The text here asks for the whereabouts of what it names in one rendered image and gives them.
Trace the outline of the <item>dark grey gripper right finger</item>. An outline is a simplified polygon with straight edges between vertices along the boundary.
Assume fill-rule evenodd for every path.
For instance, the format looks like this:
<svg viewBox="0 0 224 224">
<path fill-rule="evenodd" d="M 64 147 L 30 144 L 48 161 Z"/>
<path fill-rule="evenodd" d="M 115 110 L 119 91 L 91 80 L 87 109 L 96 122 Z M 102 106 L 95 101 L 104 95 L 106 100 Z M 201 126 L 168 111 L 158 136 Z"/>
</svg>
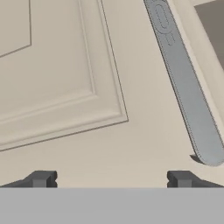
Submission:
<svg viewBox="0 0 224 224">
<path fill-rule="evenodd" d="M 203 180 L 191 171 L 168 171 L 168 187 L 220 187 L 224 188 L 224 185 L 218 185 L 210 181 Z"/>
</svg>

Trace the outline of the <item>cream panelled cabinet door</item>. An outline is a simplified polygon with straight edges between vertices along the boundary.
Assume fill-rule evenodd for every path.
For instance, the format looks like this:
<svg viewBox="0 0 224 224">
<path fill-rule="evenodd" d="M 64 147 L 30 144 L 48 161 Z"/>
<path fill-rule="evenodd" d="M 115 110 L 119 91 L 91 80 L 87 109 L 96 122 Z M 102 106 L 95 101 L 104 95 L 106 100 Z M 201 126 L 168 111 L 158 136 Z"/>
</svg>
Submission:
<svg viewBox="0 0 224 224">
<path fill-rule="evenodd" d="M 0 0 L 0 185 L 224 185 L 193 155 L 144 0 Z"/>
</svg>

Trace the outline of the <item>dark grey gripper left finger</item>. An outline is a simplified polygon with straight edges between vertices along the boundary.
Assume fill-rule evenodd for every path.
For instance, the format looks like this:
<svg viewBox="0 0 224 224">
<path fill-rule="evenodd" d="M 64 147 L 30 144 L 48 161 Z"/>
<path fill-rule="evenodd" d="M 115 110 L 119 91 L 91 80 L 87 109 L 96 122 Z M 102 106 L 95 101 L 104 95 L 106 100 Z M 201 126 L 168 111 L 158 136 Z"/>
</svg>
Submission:
<svg viewBox="0 0 224 224">
<path fill-rule="evenodd" d="M 58 187 L 57 177 L 56 171 L 34 171 L 26 178 L 3 185 L 3 187 Z"/>
</svg>

